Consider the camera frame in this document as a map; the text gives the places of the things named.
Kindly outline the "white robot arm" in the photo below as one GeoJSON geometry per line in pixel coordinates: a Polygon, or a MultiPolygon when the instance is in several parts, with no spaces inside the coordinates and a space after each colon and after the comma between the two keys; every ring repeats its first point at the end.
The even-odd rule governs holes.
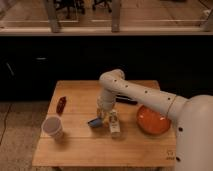
{"type": "Polygon", "coordinates": [[[108,112],[114,108],[117,94],[122,94],[159,112],[176,124],[174,171],[213,171],[213,96],[180,95],[149,88],[125,79],[120,69],[102,73],[98,107],[108,112]]]}

